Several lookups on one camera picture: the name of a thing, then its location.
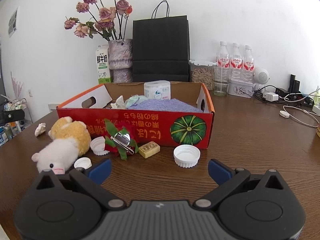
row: stuffed animal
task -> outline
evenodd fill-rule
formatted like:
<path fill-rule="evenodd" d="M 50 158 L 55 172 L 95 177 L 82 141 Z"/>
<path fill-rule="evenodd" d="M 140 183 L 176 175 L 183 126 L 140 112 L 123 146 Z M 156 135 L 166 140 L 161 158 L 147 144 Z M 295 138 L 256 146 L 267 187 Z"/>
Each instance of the stuffed animal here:
<path fill-rule="evenodd" d="M 39 172 L 51 169 L 55 174 L 64 174 L 89 150 L 91 137 L 87 126 L 83 122 L 72 122 L 71 117 L 57 120 L 48 134 L 53 142 L 31 157 Z"/>

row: yellow wooden block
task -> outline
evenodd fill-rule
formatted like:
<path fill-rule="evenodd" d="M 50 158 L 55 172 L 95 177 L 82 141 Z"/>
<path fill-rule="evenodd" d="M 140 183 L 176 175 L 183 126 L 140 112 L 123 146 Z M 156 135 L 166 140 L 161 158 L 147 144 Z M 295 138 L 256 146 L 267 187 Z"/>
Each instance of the yellow wooden block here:
<path fill-rule="evenodd" d="M 160 152 L 160 146 L 155 142 L 148 142 L 145 145 L 139 147 L 139 153 L 146 159 Z"/>

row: white wall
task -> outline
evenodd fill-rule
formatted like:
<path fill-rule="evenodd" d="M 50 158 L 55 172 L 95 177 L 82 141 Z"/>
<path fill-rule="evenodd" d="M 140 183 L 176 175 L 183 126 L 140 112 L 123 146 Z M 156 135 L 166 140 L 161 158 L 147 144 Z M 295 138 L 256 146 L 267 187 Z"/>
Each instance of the white wall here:
<path fill-rule="evenodd" d="M 65 16 L 86 22 L 90 15 L 76 12 L 81 0 L 6 0 L 0 10 L 3 75 L 13 96 L 10 71 L 24 82 L 34 119 L 49 112 L 48 103 L 60 103 L 97 84 L 95 50 L 100 36 L 78 38 L 64 30 Z M 106 7 L 113 0 L 103 0 Z M 132 20 L 150 18 L 161 0 L 127 0 Z M 320 85 L 319 0 L 168 0 L 171 16 L 188 15 L 192 59 L 213 60 L 220 40 L 250 44 L 256 66 L 266 68 L 269 84 L 287 88 L 290 74 L 301 81 L 301 91 Z M 9 39 L 8 21 L 20 6 L 19 29 Z M 159 16 L 165 15 L 164 7 Z M 29 98 L 27 90 L 33 97 Z"/>

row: triangular hole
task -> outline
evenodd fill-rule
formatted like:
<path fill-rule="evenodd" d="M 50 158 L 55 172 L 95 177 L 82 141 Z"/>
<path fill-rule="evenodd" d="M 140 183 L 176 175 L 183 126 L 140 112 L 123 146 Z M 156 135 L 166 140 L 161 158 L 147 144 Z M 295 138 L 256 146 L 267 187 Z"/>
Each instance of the triangular hole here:
<path fill-rule="evenodd" d="M 266 184 L 268 188 L 275 188 L 275 189 L 283 189 L 280 181 L 278 180 L 277 176 L 271 176 Z"/>
<path fill-rule="evenodd" d="M 37 189 L 45 189 L 45 188 L 51 188 L 51 187 L 54 187 L 54 184 L 50 176 L 43 176 Z"/>

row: green pumpkin illustration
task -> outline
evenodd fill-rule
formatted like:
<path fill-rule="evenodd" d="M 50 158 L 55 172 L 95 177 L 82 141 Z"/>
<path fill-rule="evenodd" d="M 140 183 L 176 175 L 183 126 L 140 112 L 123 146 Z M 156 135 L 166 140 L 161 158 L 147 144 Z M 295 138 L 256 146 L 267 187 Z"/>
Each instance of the green pumpkin illustration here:
<path fill-rule="evenodd" d="M 179 144 L 196 145 L 205 136 L 207 125 L 195 115 L 178 118 L 170 127 L 171 138 Z"/>

